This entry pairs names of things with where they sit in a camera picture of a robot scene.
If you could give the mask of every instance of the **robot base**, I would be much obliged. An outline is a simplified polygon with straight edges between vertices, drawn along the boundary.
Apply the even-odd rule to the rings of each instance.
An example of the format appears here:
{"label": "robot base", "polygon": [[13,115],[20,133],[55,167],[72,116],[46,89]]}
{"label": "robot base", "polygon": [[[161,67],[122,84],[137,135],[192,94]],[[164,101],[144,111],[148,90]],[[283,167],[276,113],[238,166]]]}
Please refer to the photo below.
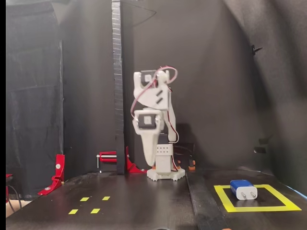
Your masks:
{"label": "robot base", "polygon": [[156,173],[155,169],[150,169],[147,171],[147,177],[152,179],[153,181],[157,181],[160,179],[172,179],[173,181],[177,181],[180,178],[184,177],[186,171],[184,169],[178,169],[178,172],[171,172],[168,175],[159,175]]}

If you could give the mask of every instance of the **red metal bracket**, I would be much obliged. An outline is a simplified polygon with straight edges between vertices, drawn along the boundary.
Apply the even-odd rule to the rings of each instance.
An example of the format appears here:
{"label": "red metal bracket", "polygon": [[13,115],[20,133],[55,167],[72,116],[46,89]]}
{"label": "red metal bracket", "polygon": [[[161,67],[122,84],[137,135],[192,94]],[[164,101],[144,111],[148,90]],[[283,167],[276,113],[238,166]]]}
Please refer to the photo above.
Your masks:
{"label": "red metal bracket", "polygon": [[[13,176],[13,174],[5,174],[5,177],[10,177]],[[7,199],[7,197],[9,197],[9,188],[6,186],[6,197],[5,197],[5,203],[8,203],[9,200]]]}
{"label": "red metal bracket", "polygon": [[127,158],[127,172],[128,173],[146,173],[147,170],[138,169],[135,163],[132,163],[129,159],[128,146],[126,147],[126,158]]}
{"label": "red metal bracket", "polygon": [[104,155],[115,155],[116,156],[116,152],[112,151],[112,152],[100,152],[99,153],[99,160],[101,162],[117,162],[116,158],[104,158]]}
{"label": "red metal bracket", "polygon": [[52,184],[40,191],[39,195],[48,195],[53,190],[57,189],[64,182],[64,166],[65,166],[65,156],[63,154],[57,154],[56,158],[56,175],[51,178]]}

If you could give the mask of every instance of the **black floor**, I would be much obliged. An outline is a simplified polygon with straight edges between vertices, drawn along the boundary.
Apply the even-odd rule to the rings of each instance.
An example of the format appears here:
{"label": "black floor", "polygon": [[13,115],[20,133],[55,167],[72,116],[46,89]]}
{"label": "black floor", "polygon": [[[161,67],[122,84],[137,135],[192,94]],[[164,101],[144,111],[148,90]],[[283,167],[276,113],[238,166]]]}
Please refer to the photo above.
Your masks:
{"label": "black floor", "polygon": [[[202,175],[206,187],[213,195],[229,228],[233,230],[307,230],[307,200],[294,190],[281,184],[274,176],[243,170],[204,171]],[[246,179],[252,184],[269,184],[302,210],[228,213],[217,195],[214,185],[229,185],[230,181],[235,179]],[[235,207],[274,207],[284,205],[266,189],[258,189],[258,192],[259,196],[256,200],[242,202],[232,195],[230,189],[225,189],[225,193]]]}
{"label": "black floor", "polygon": [[[269,184],[302,210],[229,213],[214,185],[229,185],[233,179],[247,179],[253,184]],[[225,189],[225,193],[235,207],[283,205],[265,189],[259,189],[259,197],[248,202],[237,201],[229,189]],[[85,197],[88,197],[86,201],[80,201]],[[77,209],[75,214],[69,214],[73,209]],[[91,214],[93,209],[96,209],[97,213]],[[6,229],[9,230],[159,228],[306,230],[307,200],[279,183],[274,176],[260,172],[189,172],[187,177],[177,182],[153,182],[145,174],[117,176],[93,173],[66,182],[50,195],[40,197],[6,219]]]}
{"label": "black floor", "polygon": [[[94,208],[100,210],[91,214]],[[73,209],[78,211],[69,215]],[[186,178],[90,174],[65,183],[6,219],[8,230],[196,230]]]}

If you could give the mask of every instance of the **cable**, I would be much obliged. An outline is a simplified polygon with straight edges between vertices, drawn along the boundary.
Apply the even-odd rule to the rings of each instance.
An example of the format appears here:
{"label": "cable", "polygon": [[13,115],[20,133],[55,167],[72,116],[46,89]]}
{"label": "cable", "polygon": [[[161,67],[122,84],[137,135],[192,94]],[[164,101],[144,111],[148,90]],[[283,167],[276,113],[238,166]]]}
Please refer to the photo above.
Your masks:
{"label": "cable", "polygon": [[20,209],[22,209],[21,201],[20,201],[20,198],[19,198],[17,191],[11,185],[8,185],[8,187],[11,187],[14,190],[14,192],[16,193],[16,196],[17,196],[17,199],[18,199],[18,202],[19,202],[19,207],[20,207]]}
{"label": "cable", "polygon": [[173,141],[170,141],[169,143],[171,143],[171,144],[176,144],[176,143],[179,141],[179,134],[178,134],[177,131],[174,129],[174,127],[172,126],[171,121],[169,120],[169,112],[167,112],[167,118],[168,118],[169,124],[171,125],[173,131],[176,133],[176,137],[177,137],[177,140],[176,140],[176,141],[174,141],[174,142],[173,142]]}
{"label": "cable", "polygon": [[152,80],[145,86],[145,88],[142,90],[142,92],[140,92],[140,94],[134,99],[132,105],[131,105],[131,109],[130,109],[130,114],[132,116],[133,119],[135,119],[134,115],[133,115],[133,109],[136,105],[136,102],[139,100],[139,98],[143,95],[144,92],[146,92],[146,90],[148,90],[152,85],[153,83],[155,82],[155,80],[157,79],[157,74],[159,73],[159,71],[162,71],[162,70],[166,70],[166,69],[173,69],[175,71],[175,74],[174,76],[172,77],[172,79],[168,82],[166,82],[166,84],[170,84],[172,83],[176,78],[177,78],[177,75],[178,75],[178,70],[175,69],[174,67],[171,67],[171,66],[164,66],[164,67],[161,67],[159,68],[154,74],[153,74],[153,78]]}
{"label": "cable", "polygon": [[177,166],[176,166],[176,164],[175,164],[175,162],[174,162],[174,157],[171,156],[171,158],[172,158],[173,166],[174,166],[176,172],[178,172],[178,168],[177,168]]}

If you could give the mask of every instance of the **vertical pole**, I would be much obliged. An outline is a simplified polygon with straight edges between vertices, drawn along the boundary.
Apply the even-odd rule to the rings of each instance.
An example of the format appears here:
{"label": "vertical pole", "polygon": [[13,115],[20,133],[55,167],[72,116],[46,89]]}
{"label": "vertical pole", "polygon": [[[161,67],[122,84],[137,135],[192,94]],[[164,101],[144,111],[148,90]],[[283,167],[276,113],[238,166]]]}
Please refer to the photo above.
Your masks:
{"label": "vertical pole", "polygon": [[125,173],[125,141],[124,141],[124,104],[121,55],[121,18],[120,1],[112,0],[112,39],[113,39],[113,69],[114,69],[114,103],[116,128],[117,173]]}

